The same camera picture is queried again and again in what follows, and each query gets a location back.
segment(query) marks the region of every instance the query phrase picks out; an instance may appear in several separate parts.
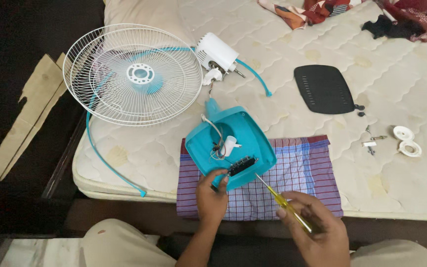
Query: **mattress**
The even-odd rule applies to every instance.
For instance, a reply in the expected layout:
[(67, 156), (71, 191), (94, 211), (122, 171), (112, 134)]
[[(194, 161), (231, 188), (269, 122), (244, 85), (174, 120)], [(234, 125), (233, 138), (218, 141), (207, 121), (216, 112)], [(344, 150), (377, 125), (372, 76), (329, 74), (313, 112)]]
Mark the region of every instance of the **mattress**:
[[(346, 216), (427, 220), (427, 43), (382, 37), (361, 31), (382, 11), (364, 2), (321, 24), (292, 31), (281, 18), (254, 0), (181, 0), (180, 11), (196, 39), (213, 32), (240, 53), (273, 93), (266, 97), (248, 71), (230, 74), (213, 86), (222, 109), (243, 106), (268, 138), (326, 134), (342, 208)], [(310, 64), (338, 68), (357, 112), (313, 113), (304, 103), (293, 70)], [(174, 119), (136, 128), (93, 118), (91, 133), (99, 152), (119, 173), (148, 189), (147, 196), (116, 177), (97, 158), (86, 134), (74, 156), (74, 181), (89, 197), (113, 200), (175, 202), (181, 139), (205, 112), (208, 88)], [(362, 147), (378, 140), (374, 156)], [(423, 149), (421, 157), (397, 151), (395, 125), (410, 128)]]

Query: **screwdriver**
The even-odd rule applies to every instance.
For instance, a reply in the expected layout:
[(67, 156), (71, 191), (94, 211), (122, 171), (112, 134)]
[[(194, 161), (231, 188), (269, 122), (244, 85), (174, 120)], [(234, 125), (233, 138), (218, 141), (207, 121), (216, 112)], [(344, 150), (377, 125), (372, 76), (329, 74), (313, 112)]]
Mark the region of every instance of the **screwdriver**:
[(258, 179), (260, 179), (268, 188), (268, 190), (271, 192), (271, 194), (273, 194), (274, 196), (274, 200), (283, 208), (288, 210), (289, 212), (291, 212), (294, 215), (294, 218), (296, 218), (296, 221), (298, 221), (303, 230), (306, 233), (312, 234), (312, 226), (296, 211), (296, 209), (294, 209), (294, 207), (292, 205), (290, 205), (288, 203), (288, 201), (281, 196), (280, 194), (276, 193), (276, 191), (274, 191), (271, 186), (269, 186), (267, 183), (265, 183), (265, 181), (263, 181), (263, 179), (257, 174), (255, 173), (256, 177), (258, 177)]

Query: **black base cover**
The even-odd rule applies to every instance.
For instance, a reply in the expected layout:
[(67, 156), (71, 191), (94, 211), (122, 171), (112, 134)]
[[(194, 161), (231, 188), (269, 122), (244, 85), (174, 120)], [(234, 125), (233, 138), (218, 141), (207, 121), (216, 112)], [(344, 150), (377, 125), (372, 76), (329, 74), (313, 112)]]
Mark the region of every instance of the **black base cover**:
[(316, 113), (352, 112), (352, 95), (340, 71), (333, 66), (307, 65), (294, 69), (294, 77), (307, 107)]

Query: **fan guard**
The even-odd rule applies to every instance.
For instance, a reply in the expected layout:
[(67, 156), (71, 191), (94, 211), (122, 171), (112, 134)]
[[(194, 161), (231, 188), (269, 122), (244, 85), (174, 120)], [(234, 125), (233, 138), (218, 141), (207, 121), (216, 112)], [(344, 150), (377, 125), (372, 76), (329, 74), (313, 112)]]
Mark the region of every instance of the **fan guard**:
[(87, 33), (70, 47), (63, 72), (70, 93), (88, 112), (129, 126), (179, 115), (202, 86), (200, 63), (184, 41), (138, 24)]

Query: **checkered cloth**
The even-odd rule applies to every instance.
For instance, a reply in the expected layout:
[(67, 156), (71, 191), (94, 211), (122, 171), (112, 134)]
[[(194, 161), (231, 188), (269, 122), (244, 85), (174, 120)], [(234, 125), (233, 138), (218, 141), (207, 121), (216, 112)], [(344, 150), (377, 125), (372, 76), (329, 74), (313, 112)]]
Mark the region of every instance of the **checkered cloth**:
[[(270, 139), (275, 150), (276, 165), (262, 179), (276, 192), (301, 191), (317, 197), (332, 213), (343, 216), (339, 191), (329, 158), (326, 135), (301, 138)], [(195, 188), (201, 172), (187, 152), (185, 139), (181, 144), (177, 214), (197, 218)], [(228, 208), (224, 220), (276, 220), (277, 203), (266, 186), (256, 179), (228, 191)]]

